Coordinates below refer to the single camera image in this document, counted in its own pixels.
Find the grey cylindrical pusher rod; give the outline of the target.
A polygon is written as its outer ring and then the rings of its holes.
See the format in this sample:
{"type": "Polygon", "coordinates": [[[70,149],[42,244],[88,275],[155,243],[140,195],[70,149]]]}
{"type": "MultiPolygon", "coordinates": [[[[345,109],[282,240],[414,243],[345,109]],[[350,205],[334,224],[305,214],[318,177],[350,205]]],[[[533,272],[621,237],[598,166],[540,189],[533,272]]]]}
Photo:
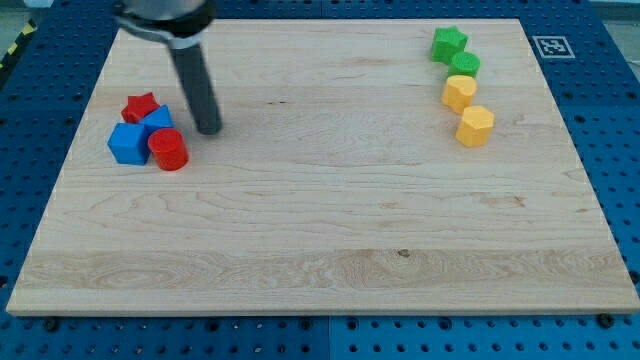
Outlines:
{"type": "Polygon", "coordinates": [[[203,135],[217,134],[222,129],[222,119],[200,44],[170,48],[169,53],[196,130],[203,135]]]}

